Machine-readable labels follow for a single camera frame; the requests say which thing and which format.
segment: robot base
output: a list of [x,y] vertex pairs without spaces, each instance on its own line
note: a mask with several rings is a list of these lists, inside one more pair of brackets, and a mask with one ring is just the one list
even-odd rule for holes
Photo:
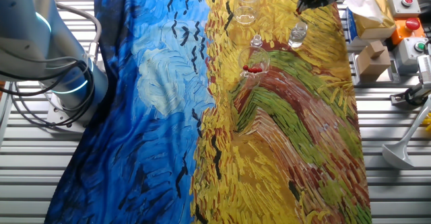
[[[51,102],[54,102],[54,104],[56,104],[58,102],[57,96],[55,94],[53,94],[53,96],[51,98]],[[49,104],[47,121],[49,121],[49,122],[62,122],[62,121],[66,120],[70,117],[66,113],[58,110],[59,108],[61,108],[61,107],[59,106],[58,108],[56,108],[52,104]],[[75,121],[75,122],[68,124],[66,126],[58,126],[57,129],[46,128],[46,130],[49,133],[57,133],[58,129],[61,129],[63,131],[67,131],[67,132],[71,132],[71,133],[83,133],[86,129],[84,127],[84,124],[85,123],[83,123],[83,122]]]

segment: cable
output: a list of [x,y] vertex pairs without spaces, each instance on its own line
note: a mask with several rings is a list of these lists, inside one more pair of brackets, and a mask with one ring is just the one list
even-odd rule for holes
[[21,57],[20,55],[14,53],[14,52],[11,52],[11,51],[9,51],[9,50],[7,50],[5,48],[0,48],[0,50],[6,52],[6,54],[9,54],[9,55],[11,55],[11,56],[13,56],[13,57],[15,57],[17,59],[21,59],[21,60],[29,61],[29,62],[33,62],[33,63],[54,63],[54,62],[58,62],[58,61],[61,61],[61,60],[74,60],[74,61],[77,61],[77,59],[74,58],[74,57],[58,57],[58,58],[55,58],[55,59],[43,59],[43,60],[29,59],[29,58]]
[[59,3],[59,2],[56,2],[56,4],[59,9],[65,9],[67,11],[70,11],[72,13],[85,17],[87,19],[90,19],[96,26],[96,36],[94,37],[92,42],[99,42],[100,36],[102,35],[102,25],[100,24],[99,20],[97,20],[96,17],[80,9],[73,8],[72,6],[63,5],[62,3]]
[[17,92],[14,92],[14,91],[11,91],[11,90],[7,90],[7,89],[4,89],[4,88],[0,87],[0,91],[2,91],[3,93],[11,94],[13,96],[37,96],[39,94],[43,94],[43,93],[48,92],[48,91],[52,90],[53,88],[55,88],[55,86],[57,86],[61,82],[61,80],[63,80],[64,77],[66,77],[66,75],[68,74],[68,72],[70,72],[70,70],[72,70],[73,68],[75,68],[75,67],[77,67],[79,65],[79,62],[84,63],[83,61],[78,61],[78,62],[72,64],[71,66],[69,66],[66,70],[64,70],[63,72],[61,72],[62,75],[60,75],[60,78],[58,78],[52,85],[50,85],[49,87],[47,87],[44,90],[40,90],[38,92],[32,92],[32,93],[20,93],[20,94],[17,94]]
[[[44,89],[43,88],[43,84],[41,83],[41,82],[39,82],[39,86],[40,86],[40,88],[41,89]],[[45,98],[46,98],[46,100],[48,100],[48,102],[52,105],[52,106],[54,106],[56,109],[58,109],[59,111],[61,111],[61,112],[72,112],[72,111],[75,111],[75,110],[79,110],[82,106],[84,106],[84,104],[90,99],[90,98],[86,98],[85,100],[83,100],[83,102],[82,103],[80,103],[79,105],[77,105],[77,106],[75,106],[74,108],[66,108],[66,107],[64,107],[64,106],[62,106],[61,104],[59,104],[59,106],[58,105],[56,105],[56,104],[54,104],[54,102],[48,97],[48,95],[46,94],[46,92],[44,92],[43,93],[44,94],[44,96],[45,96]]]
[[430,54],[430,52],[428,52],[428,45],[429,45],[429,43],[431,43],[431,39],[428,40],[427,42],[425,42],[425,46],[424,46],[424,54],[425,55],[429,55]]
[[[78,67],[82,70],[82,71],[85,71],[86,70],[86,68],[87,67],[85,67],[85,66],[83,66],[83,62],[82,61],[80,61],[81,63],[78,65]],[[21,96],[21,93],[20,93],[20,90],[19,90],[19,88],[18,88],[18,85],[17,85],[17,83],[15,82],[14,83],[14,85],[15,85],[15,89],[16,89],[16,91],[17,91],[17,93],[18,93],[18,95],[19,95],[19,99],[20,99],[20,102],[22,103],[22,105],[23,105],[23,107],[28,111],[28,113],[29,114],[31,114],[33,117],[35,117],[35,119],[37,119],[37,120],[39,120],[39,121],[41,121],[41,122],[43,122],[43,123],[40,123],[40,122],[36,122],[36,121],[33,121],[32,119],[30,119],[30,118],[28,118],[26,115],[25,115],[25,113],[23,113],[22,111],[21,111],[21,109],[18,107],[18,104],[17,104],[17,102],[16,102],[16,100],[12,97],[12,102],[13,102],[13,105],[15,106],[15,108],[16,108],[16,110],[26,119],[26,120],[28,120],[29,122],[31,122],[31,123],[33,123],[33,124],[37,124],[38,126],[43,126],[43,127],[55,127],[55,126],[65,126],[65,125],[68,125],[68,124],[71,124],[71,123],[73,123],[73,122],[75,122],[76,120],[78,120],[79,118],[81,118],[86,112],[87,112],[87,110],[90,108],[90,106],[91,106],[91,103],[92,103],[92,100],[94,99],[94,78],[93,78],[93,75],[92,75],[92,73],[90,72],[90,71],[86,71],[86,75],[87,75],[87,80],[88,80],[88,87],[90,87],[90,88],[88,88],[88,90],[87,90],[87,94],[86,94],[86,96],[85,96],[85,98],[84,98],[84,100],[83,100],[83,102],[81,103],[81,104],[85,104],[85,107],[84,108],[81,108],[80,110],[78,110],[73,116],[71,116],[70,118],[68,118],[67,120],[64,120],[63,122],[58,122],[58,123],[51,123],[51,122],[47,122],[47,121],[45,121],[45,120],[43,120],[43,119],[41,119],[40,117],[38,117],[37,115],[35,115],[35,114],[33,114],[31,111],[30,111],[30,109],[27,107],[27,105],[26,105],[26,103],[24,102],[24,100],[22,99],[22,96]]]

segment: red object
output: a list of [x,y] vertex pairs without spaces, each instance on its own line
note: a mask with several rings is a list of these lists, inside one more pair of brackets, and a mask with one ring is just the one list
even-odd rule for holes
[[405,28],[410,31],[419,29],[420,22],[417,18],[409,18],[405,21]]
[[406,3],[408,3],[408,4],[412,4],[413,3],[413,0],[404,0]]

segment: orange button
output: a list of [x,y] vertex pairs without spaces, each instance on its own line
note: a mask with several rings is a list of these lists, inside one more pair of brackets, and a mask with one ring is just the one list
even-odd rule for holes
[[397,29],[391,38],[394,45],[398,45],[404,38],[425,37],[424,29],[418,18],[394,19]]

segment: glass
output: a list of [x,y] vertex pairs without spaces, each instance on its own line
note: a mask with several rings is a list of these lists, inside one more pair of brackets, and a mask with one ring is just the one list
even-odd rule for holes
[[235,0],[234,17],[235,20],[244,25],[253,23],[259,12],[260,0]]
[[292,29],[289,36],[289,46],[298,48],[304,42],[307,35],[308,26],[305,22],[298,22],[295,28]]
[[248,47],[240,52],[238,64],[243,70],[241,76],[259,79],[269,70],[268,52],[261,47]]

